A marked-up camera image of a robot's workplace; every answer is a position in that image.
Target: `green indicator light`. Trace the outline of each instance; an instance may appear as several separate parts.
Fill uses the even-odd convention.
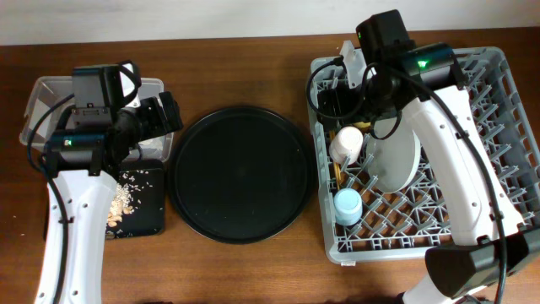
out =
[[[427,66],[427,65],[428,65],[428,62],[425,61],[425,60],[420,60],[420,61],[418,62],[418,66],[419,66],[420,68],[425,68],[425,66]]]

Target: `wooden table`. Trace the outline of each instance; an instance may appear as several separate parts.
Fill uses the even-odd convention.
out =
[[[500,47],[532,129],[540,133],[540,122],[534,119],[540,110],[540,28],[425,31],[411,36],[419,45],[446,41],[454,47]],[[254,105],[284,115],[310,136],[304,91],[310,62],[338,54],[344,40],[358,44],[351,34],[0,47],[1,302],[33,301],[40,278],[46,183],[30,169],[19,143],[24,109],[38,77],[132,59],[143,76],[162,79],[174,93],[187,126],[224,106]],[[536,302],[539,271],[536,261],[509,279],[505,302]],[[411,288],[424,274],[420,259],[354,268],[330,263],[316,196],[287,230],[247,246],[199,236],[167,203],[163,234],[105,243],[102,296],[105,303],[375,303]],[[493,299],[494,288],[481,294]]]

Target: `black circular plate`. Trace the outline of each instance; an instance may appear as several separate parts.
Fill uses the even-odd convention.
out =
[[[182,135],[170,162],[172,203],[186,223],[219,242],[274,236],[300,214],[316,182],[313,151],[271,111],[216,111]]]

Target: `gray dish rack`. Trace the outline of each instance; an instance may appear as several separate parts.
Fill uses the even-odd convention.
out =
[[[468,78],[474,121],[499,181],[525,222],[540,225],[536,216],[540,213],[540,153],[505,54],[496,47],[454,52]],[[332,59],[314,60],[311,72]],[[320,90],[346,81],[342,68],[325,68],[314,79],[312,100],[317,105]],[[424,152],[409,186],[389,194],[373,188],[377,177],[366,173],[373,155],[366,155],[362,149],[359,160],[343,174],[345,185],[359,185],[364,215],[355,226],[337,225],[333,195],[338,185],[328,155],[329,132],[309,106],[308,112],[316,147],[322,229],[330,261],[350,266],[356,262],[422,258],[430,247],[451,241],[446,206]]]

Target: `white background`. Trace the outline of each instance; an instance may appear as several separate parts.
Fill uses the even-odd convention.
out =
[[[0,0],[0,45],[352,33],[393,8],[408,30],[540,25],[540,0]]]

